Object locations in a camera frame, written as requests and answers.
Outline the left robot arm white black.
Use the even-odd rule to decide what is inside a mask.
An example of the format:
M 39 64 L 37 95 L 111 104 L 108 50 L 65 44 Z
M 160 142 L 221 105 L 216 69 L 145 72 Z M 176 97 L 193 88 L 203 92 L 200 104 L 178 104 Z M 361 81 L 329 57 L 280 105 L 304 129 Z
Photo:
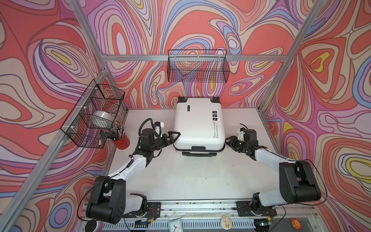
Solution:
M 170 131 L 155 137 L 155 132 L 153 129 L 143 130 L 130 160 L 109 176 L 96 178 L 86 208 L 87 218 L 117 224 L 127 214 L 147 214 L 147 197 L 139 193 L 127 194 L 127 184 L 150 164 L 155 151 L 161 152 L 181 135 Z

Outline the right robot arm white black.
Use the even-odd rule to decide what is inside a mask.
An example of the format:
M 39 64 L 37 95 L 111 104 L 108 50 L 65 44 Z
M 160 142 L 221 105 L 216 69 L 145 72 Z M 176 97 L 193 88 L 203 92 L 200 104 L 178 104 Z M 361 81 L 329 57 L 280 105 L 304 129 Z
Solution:
M 253 194 L 247 207 L 252 214 L 260 216 L 274 206 L 301 204 L 321 199 L 321 191 L 309 162 L 280 156 L 259 145 L 257 140 L 242 141 L 237 136 L 231 136 L 226 139 L 225 144 L 233 151 L 265 164 L 279 175 L 277 188 Z

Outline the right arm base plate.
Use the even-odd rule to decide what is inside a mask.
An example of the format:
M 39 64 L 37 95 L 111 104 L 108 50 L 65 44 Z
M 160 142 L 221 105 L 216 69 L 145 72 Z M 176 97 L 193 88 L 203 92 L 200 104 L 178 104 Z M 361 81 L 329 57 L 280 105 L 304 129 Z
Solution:
M 275 217 L 276 210 L 272 206 L 262 206 L 260 203 L 251 201 L 237 201 L 232 208 L 237 210 L 240 217 Z

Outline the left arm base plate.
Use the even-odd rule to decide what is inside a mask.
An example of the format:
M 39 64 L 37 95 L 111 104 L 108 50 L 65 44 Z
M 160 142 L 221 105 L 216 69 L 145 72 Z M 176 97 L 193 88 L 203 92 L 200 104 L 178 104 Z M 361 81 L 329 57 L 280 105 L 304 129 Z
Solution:
M 127 213 L 123 218 L 158 218 L 161 215 L 161 202 L 148 202 L 144 208 Z

